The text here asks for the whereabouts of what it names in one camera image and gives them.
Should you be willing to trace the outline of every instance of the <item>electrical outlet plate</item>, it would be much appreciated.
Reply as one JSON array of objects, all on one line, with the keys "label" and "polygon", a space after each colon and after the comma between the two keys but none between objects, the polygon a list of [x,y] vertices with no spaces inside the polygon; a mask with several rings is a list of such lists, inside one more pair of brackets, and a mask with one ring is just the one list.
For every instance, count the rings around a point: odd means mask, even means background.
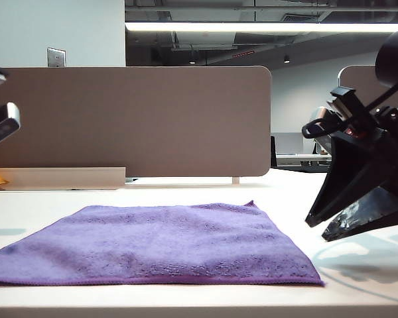
[{"label": "electrical outlet plate", "polygon": [[47,66],[63,68],[66,66],[66,51],[57,48],[47,48]]}]

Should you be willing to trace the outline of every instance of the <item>ceiling light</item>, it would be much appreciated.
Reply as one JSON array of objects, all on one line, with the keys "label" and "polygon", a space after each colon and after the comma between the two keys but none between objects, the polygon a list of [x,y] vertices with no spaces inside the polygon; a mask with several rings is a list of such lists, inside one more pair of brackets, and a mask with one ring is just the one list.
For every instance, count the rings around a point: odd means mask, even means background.
[{"label": "ceiling light", "polygon": [[130,31],[176,32],[385,32],[398,31],[398,23],[189,23],[127,22]]}]

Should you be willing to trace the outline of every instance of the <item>wall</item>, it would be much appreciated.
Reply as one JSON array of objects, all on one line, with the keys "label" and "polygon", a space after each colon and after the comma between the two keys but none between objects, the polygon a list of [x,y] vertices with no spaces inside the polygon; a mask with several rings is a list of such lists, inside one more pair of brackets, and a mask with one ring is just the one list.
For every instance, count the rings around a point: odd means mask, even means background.
[{"label": "wall", "polygon": [[[338,85],[339,71],[349,65],[374,65],[376,55],[358,54],[271,71],[271,131],[300,132],[312,112],[327,105],[330,91]],[[311,153],[313,146],[312,140],[304,139],[304,153]]]},{"label": "wall", "polygon": [[125,66],[124,0],[0,0],[0,66]]}]

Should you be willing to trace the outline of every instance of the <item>white table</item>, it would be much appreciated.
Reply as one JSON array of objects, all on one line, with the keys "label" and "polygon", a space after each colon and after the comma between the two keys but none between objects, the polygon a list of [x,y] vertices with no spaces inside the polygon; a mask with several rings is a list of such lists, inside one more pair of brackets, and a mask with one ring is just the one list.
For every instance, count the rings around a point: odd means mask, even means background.
[{"label": "white table", "polygon": [[329,154],[276,154],[277,165],[297,165],[302,162],[331,161],[332,156]]},{"label": "white table", "polygon": [[398,317],[398,226],[324,242],[303,221],[324,174],[156,178],[115,191],[0,191],[0,248],[86,205],[244,204],[251,199],[311,258],[325,287],[0,287],[0,317]]}]

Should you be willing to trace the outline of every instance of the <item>beige partition panel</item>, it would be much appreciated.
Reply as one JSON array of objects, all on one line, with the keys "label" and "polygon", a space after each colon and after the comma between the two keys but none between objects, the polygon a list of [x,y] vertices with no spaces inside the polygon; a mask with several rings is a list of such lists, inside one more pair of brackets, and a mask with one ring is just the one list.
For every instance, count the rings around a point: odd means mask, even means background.
[{"label": "beige partition panel", "polygon": [[[353,65],[344,68],[339,73],[339,85],[356,89],[356,95],[365,106],[389,89],[379,83],[373,65]],[[398,107],[398,92],[382,105]]]},{"label": "beige partition panel", "polygon": [[269,169],[266,68],[11,68],[0,103],[22,129],[0,167],[126,167],[127,176],[260,176]]}]

